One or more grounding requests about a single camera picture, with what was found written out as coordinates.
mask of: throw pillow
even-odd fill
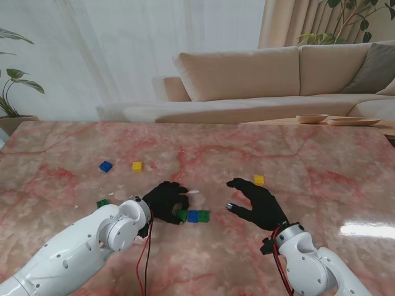
[[[395,78],[395,46],[373,43],[362,68],[342,94],[375,94]]]
[[[387,94],[390,96],[395,96],[395,79],[386,88],[384,88],[382,91],[379,91],[377,94]]]

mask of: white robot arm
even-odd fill
[[[102,269],[114,252],[129,248],[150,220],[150,209],[141,199],[97,209],[45,243],[0,285],[0,296],[71,294]]]
[[[275,243],[286,257],[288,281],[300,295],[321,295],[337,285],[335,296],[372,296],[336,253],[324,247],[317,250],[300,224],[282,230]]]

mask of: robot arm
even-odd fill
[[[14,276],[1,296],[68,295],[104,267],[114,252],[129,248],[151,212],[141,199],[105,205],[58,233]]]
[[[303,296],[317,296],[338,285],[336,296],[371,296],[337,254],[327,248],[317,250],[312,237],[299,224],[289,224],[276,198],[261,186],[240,179],[227,183],[240,190],[250,201],[252,210],[227,204],[228,211],[253,222],[258,227],[274,231],[281,225],[275,240],[264,240],[261,251],[273,253],[273,243],[287,260],[287,278],[294,290]]]
[[[288,281],[300,295],[321,295],[337,285],[336,296],[372,296],[336,253],[324,247],[317,250],[299,223],[284,228],[275,243],[286,257]]]

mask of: toy block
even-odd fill
[[[188,215],[188,211],[185,210],[177,210],[175,216],[178,217],[179,219],[183,220],[183,222],[186,221],[186,217]]]
[[[265,184],[265,179],[264,179],[264,177],[263,177],[263,176],[255,175],[255,176],[254,176],[254,184],[257,185],[257,186],[263,187],[264,184]]]
[[[199,211],[188,211],[188,222],[190,223],[199,222]]]
[[[199,211],[199,222],[207,223],[210,221],[210,211]]]
[[[103,205],[108,205],[110,204],[108,199],[102,199],[99,200],[98,202],[96,202],[96,205],[98,206],[98,208],[101,208]]]
[[[143,163],[142,162],[133,162],[133,166],[131,169],[135,172],[143,171]]]
[[[105,171],[106,173],[108,173],[109,170],[112,169],[112,164],[109,163],[109,162],[103,162],[103,163],[100,165],[100,169],[101,169],[102,171]]]

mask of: black glove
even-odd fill
[[[173,215],[172,211],[176,204],[182,204],[182,209],[189,207],[188,196],[184,195],[188,190],[181,187],[177,182],[168,181],[160,183],[149,194],[143,197],[154,214],[154,218],[159,218],[172,224],[180,224],[181,219]]]
[[[276,198],[266,188],[256,186],[254,183],[241,178],[235,178],[227,182],[227,186],[240,190],[251,201],[251,211],[229,203],[231,206],[228,207],[228,210],[240,218],[253,222],[258,227],[269,231],[274,231],[279,224],[288,222]]]

